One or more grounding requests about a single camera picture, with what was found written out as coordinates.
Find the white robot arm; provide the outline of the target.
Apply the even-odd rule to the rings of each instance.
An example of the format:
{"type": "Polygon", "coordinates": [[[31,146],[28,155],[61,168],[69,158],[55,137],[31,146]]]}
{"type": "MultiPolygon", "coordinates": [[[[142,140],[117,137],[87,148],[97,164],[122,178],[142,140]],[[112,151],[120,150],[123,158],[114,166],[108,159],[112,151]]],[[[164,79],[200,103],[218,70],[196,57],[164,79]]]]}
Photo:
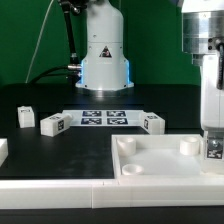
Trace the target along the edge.
{"type": "Polygon", "coordinates": [[[200,67],[202,129],[224,132],[224,0],[183,0],[182,51],[200,67]]]}

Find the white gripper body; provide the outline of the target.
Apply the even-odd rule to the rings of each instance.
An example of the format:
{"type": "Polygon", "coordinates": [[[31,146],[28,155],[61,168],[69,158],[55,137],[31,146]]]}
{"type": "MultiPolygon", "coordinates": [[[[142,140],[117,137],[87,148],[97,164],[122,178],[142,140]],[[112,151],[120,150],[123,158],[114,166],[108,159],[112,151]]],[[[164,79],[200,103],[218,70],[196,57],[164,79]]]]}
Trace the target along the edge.
{"type": "Polygon", "coordinates": [[[224,89],[217,88],[217,55],[205,55],[201,66],[201,127],[205,131],[224,131],[224,89]]]}

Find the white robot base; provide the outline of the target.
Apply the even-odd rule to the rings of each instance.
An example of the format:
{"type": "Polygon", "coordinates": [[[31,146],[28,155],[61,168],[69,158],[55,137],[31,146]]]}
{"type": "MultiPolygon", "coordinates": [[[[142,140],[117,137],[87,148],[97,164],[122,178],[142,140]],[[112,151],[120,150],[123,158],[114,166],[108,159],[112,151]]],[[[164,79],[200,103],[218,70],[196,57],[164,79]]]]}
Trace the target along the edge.
{"type": "Polygon", "coordinates": [[[123,54],[122,13],[109,0],[90,0],[87,4],[87,54],[82,60],[79,88],[118,91],[133,87],[129,61],[123,54]]]}

